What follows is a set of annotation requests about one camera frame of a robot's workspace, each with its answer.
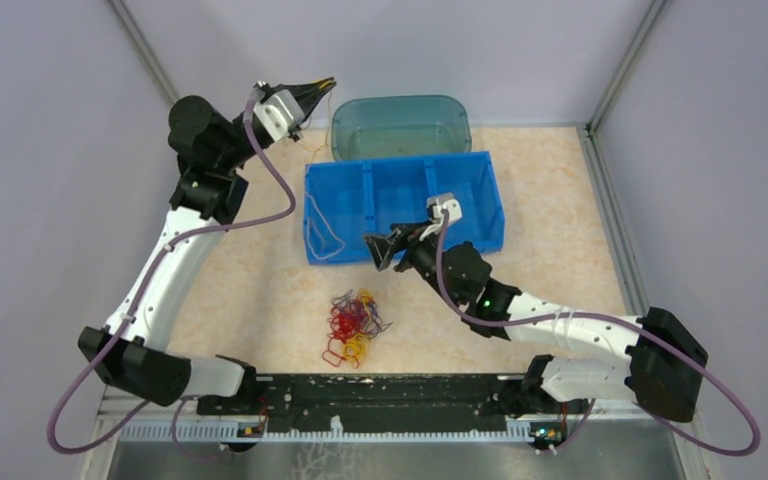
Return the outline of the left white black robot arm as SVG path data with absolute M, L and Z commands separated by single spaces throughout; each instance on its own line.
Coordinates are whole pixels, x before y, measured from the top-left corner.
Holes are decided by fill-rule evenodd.
M 260 399 L 248 364 L 225 357 L 187 358 L 168 351 L 173 324 L 209 254 L 235 218 L 248 189 L 237 173 L 249 159 L 302 126 L 335 88 L 332 77 L 307 84 L 257 83 L 242 113 L 225 118 L 197 95 L 169 111 L 168 144 L 180 176 L 150 259 L 101 328 L 85 328 L 78 348 L 108 386 L 169 406 L 181 398 L 214 396 L 237 414 Z

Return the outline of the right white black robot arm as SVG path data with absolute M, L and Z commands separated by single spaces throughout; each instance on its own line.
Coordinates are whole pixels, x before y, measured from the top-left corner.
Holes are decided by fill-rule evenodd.
M 439 236 L 422 238 L 426 223 L 395 224 L 388 235 L 364 242 L 378 270 L 414 270 L 440 297 L 481 322 L 481 336 L 542 344 L 569 353 L 536 356 L 523 398 L 536 412 L 579 399 L 634 402 L 666 420 L 688 423 L 696 412 L 708 354 L 670 311 L 613 317 L 577 311 L 537 298 L 492 278 L 492 267 L 469 241 L 439 251 Z

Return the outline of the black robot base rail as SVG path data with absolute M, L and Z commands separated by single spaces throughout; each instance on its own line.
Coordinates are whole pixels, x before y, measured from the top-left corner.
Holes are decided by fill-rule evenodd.
M 588 406 L 522 374 L 258 374 L 203 416 L 255 418 L 255 441 L 555 441 Z

